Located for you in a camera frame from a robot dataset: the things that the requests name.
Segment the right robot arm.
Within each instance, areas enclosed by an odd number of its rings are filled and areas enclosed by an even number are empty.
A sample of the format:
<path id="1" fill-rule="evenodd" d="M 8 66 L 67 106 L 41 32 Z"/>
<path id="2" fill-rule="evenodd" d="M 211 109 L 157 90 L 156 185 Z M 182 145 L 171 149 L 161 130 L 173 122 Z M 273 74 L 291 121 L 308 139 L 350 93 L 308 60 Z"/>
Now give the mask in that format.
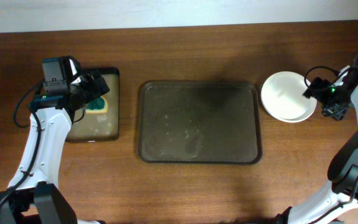
<path id="1" fill-rule="evenodd" d="M 322 104 L 322 114 L 336 121 L 354 108 L 358 124 L 358 56 L 352 65 L 330 82 L 319 77 L 306 85 L 303 96 Z M 328 181 L 307 201 L 288 207 L 272 221 L 278 224 L 339 223 L 339 216 L 358 208 L 358 130 L 333 157 L 328 169 Z"/>

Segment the white plate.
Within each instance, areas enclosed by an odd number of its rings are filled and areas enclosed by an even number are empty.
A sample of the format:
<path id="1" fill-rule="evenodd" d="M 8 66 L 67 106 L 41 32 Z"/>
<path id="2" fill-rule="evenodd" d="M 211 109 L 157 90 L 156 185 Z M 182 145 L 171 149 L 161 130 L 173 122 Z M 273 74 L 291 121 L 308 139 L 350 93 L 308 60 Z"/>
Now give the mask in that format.
<path id="1" fill-rule="evenodd" d="M 307 106 L 266 106 L 265 110 L 273 118 L 286 123 L 299 123 L 308 119 L 316 109 L 316 102 Z"/>
<path id="2" fill-rule="evenodd" d="M 317 101 L 306 98 L 303 93 L 307 90 L 304 77 L 295 72 L 277 72 L 264 81 L 260 98 L 266 106 L 307 106 Z"/>

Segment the white top plate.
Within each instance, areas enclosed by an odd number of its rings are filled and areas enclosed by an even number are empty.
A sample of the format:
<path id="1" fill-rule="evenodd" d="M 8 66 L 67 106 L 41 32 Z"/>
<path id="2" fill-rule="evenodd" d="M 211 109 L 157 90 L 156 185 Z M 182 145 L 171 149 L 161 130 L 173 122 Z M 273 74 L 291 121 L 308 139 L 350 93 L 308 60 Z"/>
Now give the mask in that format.
<path id="1" fill-rule="evenodd" d="M 273 118 L 286 123 L 299 123 L 308 119 L 316 109 L 316 102 L 307 106 L 266 106 L 265 110 Z"/>

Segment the green yellow sponge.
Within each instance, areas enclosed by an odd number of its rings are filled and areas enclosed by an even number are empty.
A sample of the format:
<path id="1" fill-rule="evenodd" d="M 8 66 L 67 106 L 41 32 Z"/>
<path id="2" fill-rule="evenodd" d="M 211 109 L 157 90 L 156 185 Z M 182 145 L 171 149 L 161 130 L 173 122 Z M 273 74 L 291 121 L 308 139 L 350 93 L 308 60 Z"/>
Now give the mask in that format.
<path id="1" fill-rule="evenodd" d="M 99 98 L 89 102 L 86 105 L 85 112 L 87 114 L 100 114 L 108 111 L 108 102 L 105 97 L 100 96 Z"/>

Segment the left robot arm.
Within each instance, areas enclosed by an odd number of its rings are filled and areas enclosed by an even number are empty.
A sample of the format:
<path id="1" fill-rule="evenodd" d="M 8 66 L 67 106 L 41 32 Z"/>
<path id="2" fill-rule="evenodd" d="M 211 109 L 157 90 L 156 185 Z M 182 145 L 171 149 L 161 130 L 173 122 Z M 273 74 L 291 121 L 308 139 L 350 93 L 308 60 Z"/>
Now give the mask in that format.
<path id="1" fill-rule="evenodd" d="M 77 110 L 109 92 L 98 68 L 71 55 L 42 61 L 44 78 L 30 92 L 29 135 L 19 167 L 0 192 L 0 223 L 81 223 L 58 189 L 64 143 Z"/>

